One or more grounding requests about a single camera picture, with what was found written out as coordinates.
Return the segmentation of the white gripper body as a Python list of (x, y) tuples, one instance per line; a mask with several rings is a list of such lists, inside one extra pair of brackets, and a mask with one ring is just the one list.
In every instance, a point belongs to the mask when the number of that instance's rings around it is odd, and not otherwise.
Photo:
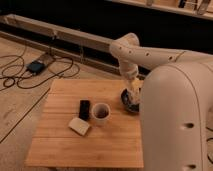
[(134, 80), (138, 75), (138, 66), (134, 63), (120, 60), (119, 61), (120, 74), (127, 80)]

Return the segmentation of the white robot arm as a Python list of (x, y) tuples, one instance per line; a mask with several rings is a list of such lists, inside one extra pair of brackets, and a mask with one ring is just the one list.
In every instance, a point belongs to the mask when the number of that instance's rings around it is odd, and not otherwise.
[(208, 171), (213, 55), (142, 47), (134, 33), (112, 41), (109, 52), (129, 86), (139, 67), (150, 71), (138, 89), (144, 171)]

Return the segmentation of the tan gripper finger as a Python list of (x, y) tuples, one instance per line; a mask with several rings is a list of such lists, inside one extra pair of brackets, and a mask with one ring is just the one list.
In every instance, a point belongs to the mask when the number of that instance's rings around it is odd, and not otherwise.
[(132, 80), (126, 81), (127, 91), (129, 93), (136, 93), (141, 87), (141, 80), (139, 78), (134, 78)]

